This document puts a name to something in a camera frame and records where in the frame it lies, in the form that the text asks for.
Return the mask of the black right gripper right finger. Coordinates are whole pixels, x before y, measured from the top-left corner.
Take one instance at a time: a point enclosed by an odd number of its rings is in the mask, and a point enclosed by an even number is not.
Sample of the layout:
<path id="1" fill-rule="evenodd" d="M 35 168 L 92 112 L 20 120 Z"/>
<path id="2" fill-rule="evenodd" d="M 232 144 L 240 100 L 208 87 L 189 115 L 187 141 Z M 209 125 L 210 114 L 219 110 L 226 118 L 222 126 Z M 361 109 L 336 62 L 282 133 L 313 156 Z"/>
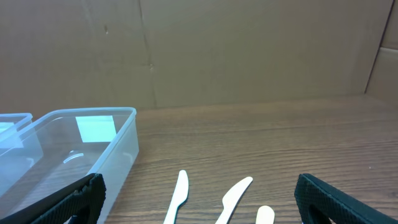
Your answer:
<path id="1" fill-rule="evenodd" d="M 304 224 L 397 224 L 397 220 L 311 174 L 299 175 L 294 196 Z"/>

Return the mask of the white plastic knife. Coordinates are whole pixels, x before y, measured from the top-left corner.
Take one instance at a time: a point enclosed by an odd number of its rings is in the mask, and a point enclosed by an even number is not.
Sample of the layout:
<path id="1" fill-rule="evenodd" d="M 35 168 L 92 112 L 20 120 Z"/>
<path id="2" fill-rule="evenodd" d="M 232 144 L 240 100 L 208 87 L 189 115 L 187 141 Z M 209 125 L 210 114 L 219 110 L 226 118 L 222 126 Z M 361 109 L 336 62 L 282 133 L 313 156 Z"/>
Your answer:
<path id="1" fill-rule="evenodd" d="M 174 224 L 177 217 L 178 208 L 187 200 L 189 193 L 189 180 L 185 170 L 178 173 L 175 189 L 170 201 L 163 224 Z"/>
<path id="2" fill-rule="evenodd" d="M 215 224 L 227 224 L 229 222 L 229 219 L 231 218 L 240 198 L 243 196 L 252 181 L 252 177 L 245 177 L 226 192 L 222 198 L 223 211 L 221 212 Z"/>

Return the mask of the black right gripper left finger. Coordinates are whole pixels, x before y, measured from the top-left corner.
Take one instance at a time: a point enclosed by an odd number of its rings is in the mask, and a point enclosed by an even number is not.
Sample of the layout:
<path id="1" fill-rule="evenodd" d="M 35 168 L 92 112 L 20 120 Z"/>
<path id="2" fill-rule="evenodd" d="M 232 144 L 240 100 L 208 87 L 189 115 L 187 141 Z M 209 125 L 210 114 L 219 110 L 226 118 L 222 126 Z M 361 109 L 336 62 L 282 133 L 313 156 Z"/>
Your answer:
<path id="1" fill-rule="evenodd" d="M 103 175 L 92 173 L 1 219 L 1 224 L 96 223 L 105 199 Z"/>

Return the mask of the cream yellow plastic knife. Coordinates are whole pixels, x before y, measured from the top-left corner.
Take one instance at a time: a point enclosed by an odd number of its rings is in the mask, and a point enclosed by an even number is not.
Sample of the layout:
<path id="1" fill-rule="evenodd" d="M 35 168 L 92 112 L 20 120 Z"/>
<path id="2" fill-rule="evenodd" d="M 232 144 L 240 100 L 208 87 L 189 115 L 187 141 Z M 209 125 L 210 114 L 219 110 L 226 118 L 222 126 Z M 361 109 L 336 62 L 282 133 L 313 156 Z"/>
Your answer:
<path id="1" fill-rule="evenodd" d="M 259 207 L 255 224 L 274 224 L 274 220 L 275 213 L 270 206 L 264 205 Z"/>

